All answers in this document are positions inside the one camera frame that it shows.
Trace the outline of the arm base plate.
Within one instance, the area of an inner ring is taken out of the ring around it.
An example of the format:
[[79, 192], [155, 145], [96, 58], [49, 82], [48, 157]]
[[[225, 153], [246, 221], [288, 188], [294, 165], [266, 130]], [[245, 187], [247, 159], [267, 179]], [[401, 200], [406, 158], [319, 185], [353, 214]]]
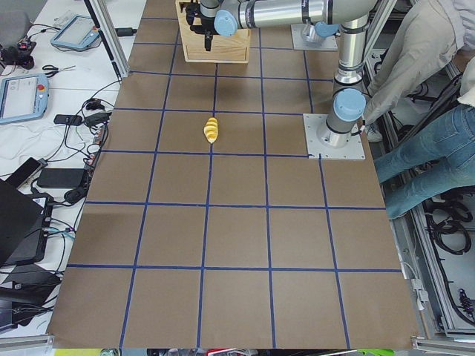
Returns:
[[338, 45], [335, 35], [338, 24], [292, 24], [291, 34], [294, 50], [314, 50], [336, 52]]
[[304, 130], [309, 159], [365, 160], [359, 129], [335, 133], [327, 127], [327, 114], [304, 113]]

